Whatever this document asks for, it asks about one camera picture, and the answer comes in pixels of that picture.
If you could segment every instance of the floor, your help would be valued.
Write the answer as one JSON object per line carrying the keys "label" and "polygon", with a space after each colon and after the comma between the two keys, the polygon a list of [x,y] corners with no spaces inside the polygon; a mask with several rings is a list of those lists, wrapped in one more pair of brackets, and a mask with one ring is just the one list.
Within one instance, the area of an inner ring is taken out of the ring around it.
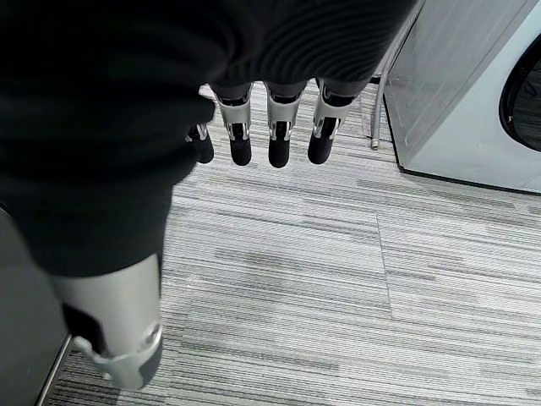
{"label": "floor", "polygon": [[314,83],[280,170],[261,84],[247,167],[217,112],[215,160],[175,189],[156,378],[119,392],[72,353],[48,404],[539,406],[541,198],[399,173],[384,117],[369,149],[374,95],[319,167]]}

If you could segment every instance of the robotic hand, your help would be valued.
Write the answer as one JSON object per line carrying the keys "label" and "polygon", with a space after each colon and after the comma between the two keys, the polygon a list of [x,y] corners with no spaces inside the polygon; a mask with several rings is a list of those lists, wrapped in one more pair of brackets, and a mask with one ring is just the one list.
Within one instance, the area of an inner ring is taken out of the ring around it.
{"label": "robotic hand", "polygon": [[309,159],[321,164],[413,4],[8,1],[0,201],[74,343],[117,386],[143,387],[160,362],[172,187],[213,156],[214,103],[199,87],[210,83],[232,159],[246,165],[249,91],[263,80],[269,160],[283,167],[306,81],[319,78]]}

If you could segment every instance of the black fingertip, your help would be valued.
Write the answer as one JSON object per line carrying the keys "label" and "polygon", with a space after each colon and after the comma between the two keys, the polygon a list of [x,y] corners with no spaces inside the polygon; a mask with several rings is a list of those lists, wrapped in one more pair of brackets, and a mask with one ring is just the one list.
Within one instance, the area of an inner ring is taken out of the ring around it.
{"label": "black fingertip", "polygon": [[273,167],[285,167],[289,161],[289,140],[269,140],[269,162]]}
{"label": "black fingertip", "polygon": [[247,140],[229,140],[231,146],[231,158],[240,167],[244,167],[249,164],[252,159],[252,146],[250,139]]}
{"label": "black fingertip", "polygon": [[214,158],[214,146],[209,135],[204,140],[194,140],[194,146],[197,151],[197,162],[209,163],[212,161]]}
{"label": "black fingertip", "polygon": [[332,140],[328,138],[316,138],[312,134],[308,147],[308,159],[310,162],[321,165],[329,159],[332,149]]}

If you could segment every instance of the washing machine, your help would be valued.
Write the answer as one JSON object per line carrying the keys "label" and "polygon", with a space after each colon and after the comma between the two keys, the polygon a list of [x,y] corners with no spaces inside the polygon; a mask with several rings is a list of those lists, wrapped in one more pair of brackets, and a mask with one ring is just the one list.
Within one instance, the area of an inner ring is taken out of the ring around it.
{"label": "washing machine", "polygon": [[541,193],[541,1],[427,0],[385,102],[406,172]]}

